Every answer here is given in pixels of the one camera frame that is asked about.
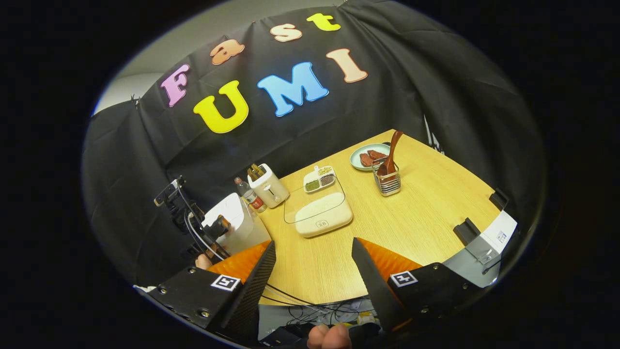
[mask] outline utensil holder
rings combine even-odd
[[[386,156],[384,158],[373,160],[372,162],[374,182],[377,184],[377,188],[379,188],[379,191],[383,196],[390,196],[401,191],[401,175],[399,174],[398,165],[396,163],[394,163],[394,168],[396,169],[395,172],[386,174],[385,176],[380,176],[377,174],[377,170],[387,158],[388,157]]]

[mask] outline wooden spatula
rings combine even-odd
[[[402,131],[396,131],[394,132],[394,135],[392,135],[392,141],[390,142],[389,147],[389,155],[387,156],[386,161],[384,161],[377,170],[377,175],[387,176],[390,173],[396,172],[396,168],[394,167],[394,149],[396,149],[396,143],[401,136]],[[381,182],[390,180],[392,180],[392,178],[380,179]]]

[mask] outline light wood tabletop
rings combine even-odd
[[[353,220],[337,230],[304,238],[284,221],[284,204],[259,216],[275,241],[277,261],[269,284],[315,304],[368,294],[351,258],[353,237],[388,248],[421,265],[444,262],[463,249],[455,225],[469,217],[482,232],[499,215],[489,196],[494,190],[467,169],[407,135],[399,140],[394,161],[401,191],[384,197],[372,171],[360,171],[351,154],[367,144],[389,142],[394,130],[352,145],[289,174],[280,181],[289,191],[303,186],[314,166],[331,166],[353,211]],[[290,302],[265,290],[264,296]],[[261,304],[282,305],[261,297]]]

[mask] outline spice compartment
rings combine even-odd
[[[304,176],[304,191],[313,193],[336,182],[336,172],[331,166],[314,167],[314,171]]]

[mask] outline blue letter m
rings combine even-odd
[[[265,89],[272,98],[276,106],[275,115],[277,117],[286,115],[293,111],[293,105],[284,100],[286,97],[289,101],[302,105],[304,102],[303,91],[306,92],[306,100],[308,102],[316,101],[321,97],[325,97],[329,91],[321,86],[319,80],[316,79],[312,72],[312,63],[302,62],[293,67],[293,82],[270,75],[259,81],[256,86]]]

